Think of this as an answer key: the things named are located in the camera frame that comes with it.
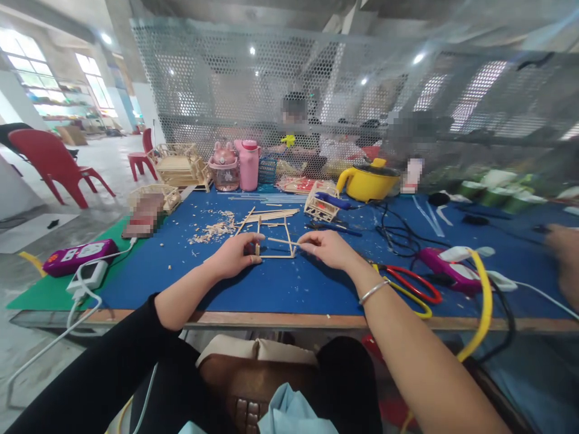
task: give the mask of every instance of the perforated metal screen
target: perforated metal screen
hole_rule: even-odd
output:
[[[174,18],[132,26],[167,141],[197,143],[204,158],[216,140],[256,139],[279,172],[320,178],[366,154],[400,165],[423,156],[431,170],[452,158],[508,166],[579,121],[573,55],[518,71],[545,54]],[[284,152],[286,134],[296,141]],[[479,161],[457,161],[468,146]]]

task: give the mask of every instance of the woman's left hand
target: woman's left hand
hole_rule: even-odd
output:
[[[262,259],[254,255],[255,245],[265,239],[265,235],[248,232],[231,237],[208,258],[203,266],[210,269],[218,279],[237,276],[244,268],[260,264]]]

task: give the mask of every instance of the ceiling light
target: ceiling light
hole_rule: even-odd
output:
[[[412,63],[414,63],[414,64],[420,63],[422,61],[422,59],[424,59],[424,54],[420,53],[418,56],[416,56],[414,58],[414,61]]]
[[[101,33],[101,38],[103,39],[103,41],[109,45],[111,45],[113,43],[113,40],[110,38],[109,35],[107,35],[106,33]]]

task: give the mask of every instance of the woman's right hand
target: woman's right hand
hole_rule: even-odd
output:
[[[319,258],[329,267],[348,272],[364,259],[335,231],[305,233],[297,241],[300,248]]]

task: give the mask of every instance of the blue cutting mat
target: blue cutting mat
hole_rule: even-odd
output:
[[[228,195],[211,193],[192,193],[181,206],[165,220],[157,233],[144,243],[140,249],[124,260],[123,270],[106,282],[100,291],[104,305],[112,309],[136,309],[147,297],[162,291],[191,268],[203,263],[226,239],[215,240],[208,244],[192,244],[188,239],[205,228],[222,220],[219,210],[230,210],[236,221],[255,205],[256,210],[273,210],[257,201],[231,201]],[[426,207],[425,197],[419,197]],[[292,240],[308,231],[304,225],[309,222],[303,214],[303,206],[284,204],[279,209],[300,208],[300,213],[289,220]],[[421,236],[438,239],[424,217],[417,211],[412,199],[399,197],[391,209],[402,215],[407,223]],[[474,227],[462,224],[463,213],[454,205],[445,209],[445,215],[454,222],[453,227],[440,222],[446,237],[442,240],[453,245],[468,245],[472,248],[491,246],[497,253],[485,264],[488,269],[497,270],[514,280],[530,283],[564,303],[557,290],[557,265],[548,250],[542,246],[516,239],[491,227]],[[362,238],[348,234],[344,238],[360,254],[388,265],[408,267],[409,259],[395,256],[388,250],[385,240],[375,231],[382,213],[367,206],[359,210],[340,211],[338,217],[361,229]],[[542,235],[532,232],[536,224],[558,222],[578,226],[579,219],[563,213],[557,206],[538,207],[535,211],[517,217],[512,221],[493,220],[519,236],[543,239]],[[394,216],[388,216],[386,225],[400,226]],[[263,227],[266,236],[285,239],[283,227]],[[256,230],[256,224],[249,228]],[[266,242],[267,254],[289,253],[285,245]],[[429,270],[419,261],[415,271],[419,274]],[[480,315],[480,296],[469,299],[461,293],[440,288],[443,302],[432,306],[435,316],[478,317]],[[530,289],[520,288],[507,295],[517,317],[567,318],[560,309],[536,295]],[[362,315],[354,287],[348,276],[329,269],[321,262],[304,254],[295,259],[266,259],[263,264],[246,270],[237,278],[223,281],[213,288],[201,302],[199,310],[226,312],[277,312],[308,313],[319,315]],[[495,316],[503,316],[495,302]]]

